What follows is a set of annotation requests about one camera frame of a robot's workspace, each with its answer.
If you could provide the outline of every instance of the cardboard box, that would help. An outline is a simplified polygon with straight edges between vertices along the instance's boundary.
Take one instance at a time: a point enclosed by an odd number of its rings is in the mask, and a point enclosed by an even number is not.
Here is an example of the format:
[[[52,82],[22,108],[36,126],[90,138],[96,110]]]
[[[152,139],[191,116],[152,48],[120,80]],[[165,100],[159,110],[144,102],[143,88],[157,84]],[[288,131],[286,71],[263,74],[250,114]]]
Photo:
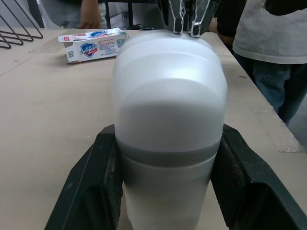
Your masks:
[[[119,28],[59,36],[69,63],[116,56],[128,39]]]

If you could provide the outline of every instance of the wooden table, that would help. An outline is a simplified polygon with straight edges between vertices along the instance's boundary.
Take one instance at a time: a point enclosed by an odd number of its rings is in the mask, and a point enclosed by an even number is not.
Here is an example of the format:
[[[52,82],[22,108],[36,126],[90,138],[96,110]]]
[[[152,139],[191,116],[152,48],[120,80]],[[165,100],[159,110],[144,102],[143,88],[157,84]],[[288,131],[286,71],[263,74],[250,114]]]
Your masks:
[[[57,36],[77,32],[42,32],[43,40],[0,49],[1,230],[42,230],[71,168],[113,123],[115,59],[65,64]],[[225,122],[240,131],[307,213],[307,153],[218,36],[202,38],[215,49],[227,78]],[[118,229],[132,230],[124,206]],[[197,228],[204,229],[228,229],[211,185]]]

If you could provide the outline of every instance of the jeans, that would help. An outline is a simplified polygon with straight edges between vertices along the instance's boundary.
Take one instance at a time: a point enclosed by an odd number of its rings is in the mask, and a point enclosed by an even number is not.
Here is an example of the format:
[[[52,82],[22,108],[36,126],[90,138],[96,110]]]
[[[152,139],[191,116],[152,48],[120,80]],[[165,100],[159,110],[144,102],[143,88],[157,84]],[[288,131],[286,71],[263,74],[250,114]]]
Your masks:
[[[69,4],[60,0],[41,0],[49,19],[58,26],[71,29],[78,28],[81,20],[81,6]],[[99,4],[101,16],[100,29],[106,29],[106,5]]]
[[[234,53],[278,116],[289,124],[307,93],[307,64],[284,65],[257,61]]]

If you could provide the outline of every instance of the gray band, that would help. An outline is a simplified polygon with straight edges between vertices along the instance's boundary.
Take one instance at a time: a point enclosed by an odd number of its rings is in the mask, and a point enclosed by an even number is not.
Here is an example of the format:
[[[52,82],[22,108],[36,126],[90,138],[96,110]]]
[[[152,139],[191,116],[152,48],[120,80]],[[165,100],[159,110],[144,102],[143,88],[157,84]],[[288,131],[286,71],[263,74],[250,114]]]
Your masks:
[[[139,163],[158,167],[183,167],[208,160],[216,154],[220,142],[189,152],[151,152],[137,149],[117,140],[121,154]]]

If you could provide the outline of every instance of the safeguard logo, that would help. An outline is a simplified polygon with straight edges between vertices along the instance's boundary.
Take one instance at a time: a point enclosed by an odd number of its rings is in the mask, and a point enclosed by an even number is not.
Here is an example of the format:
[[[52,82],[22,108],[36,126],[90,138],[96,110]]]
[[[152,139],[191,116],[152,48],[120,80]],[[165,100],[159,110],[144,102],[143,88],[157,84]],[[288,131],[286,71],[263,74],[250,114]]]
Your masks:
[[[92,32],[90,34],[90,37],[101,37],[101,36],[104,36],[104,35],[107,35],[106,30]]]
[[[80,46],[80,48],[81,48],[80,55],[84,54],[89,58],[91,58],[95,54],[95,52],[98,51],[97,45],[95,43],[85,43],[82,46]]]

